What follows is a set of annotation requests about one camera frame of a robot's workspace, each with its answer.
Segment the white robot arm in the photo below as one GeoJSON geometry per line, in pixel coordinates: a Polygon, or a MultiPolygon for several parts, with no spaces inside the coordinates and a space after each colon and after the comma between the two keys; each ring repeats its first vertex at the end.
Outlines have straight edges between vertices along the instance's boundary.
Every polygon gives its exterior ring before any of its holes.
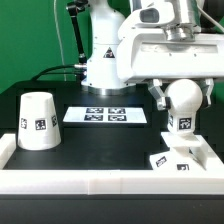
{"type": "Polygon", "coordinates": [[[118,94],[146,83],[166,110],[165,82],[191,79],[209,96],[212,84],[224,80],[224,30],[203,33],[196,0],[129,0],[127,17],[107,0],[89,0],[93,31],[92,55],[83,85],[102,95],[118,94]]]}

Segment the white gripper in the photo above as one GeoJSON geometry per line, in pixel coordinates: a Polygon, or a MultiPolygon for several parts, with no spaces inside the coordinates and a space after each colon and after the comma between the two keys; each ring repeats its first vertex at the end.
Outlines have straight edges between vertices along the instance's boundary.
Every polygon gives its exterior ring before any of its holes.
{"type": "Polygon", "coordinates": [[[162,80],[200,80],[202,108],[211,106],[215,80],[224,79],[224,35],[203,34],[190,8],[142,8],[118,31],[117,74],[124,83],[149,82],[159,111],[170,109],[162,80]]]}

